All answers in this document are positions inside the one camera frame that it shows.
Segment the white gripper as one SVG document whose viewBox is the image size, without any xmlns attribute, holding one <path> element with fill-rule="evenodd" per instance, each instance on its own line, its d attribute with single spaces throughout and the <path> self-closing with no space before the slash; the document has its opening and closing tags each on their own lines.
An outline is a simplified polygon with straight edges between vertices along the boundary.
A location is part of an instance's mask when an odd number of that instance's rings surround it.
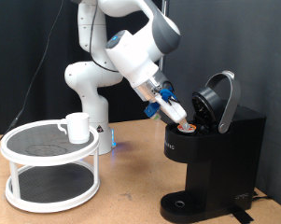
<svg viewBox="0 0 281 224">
<path fill-rule="evenodd" d="M 165 113 L 173 122 L 181 123 L 181 126 L 184 130 L 187 130 L 190 127 L 186 121 L 187 113 L 179 103 L 166 103 L 159 94 L 155 96 L 155 100 L 161 106 L 161 111 Z"/>
</svg>

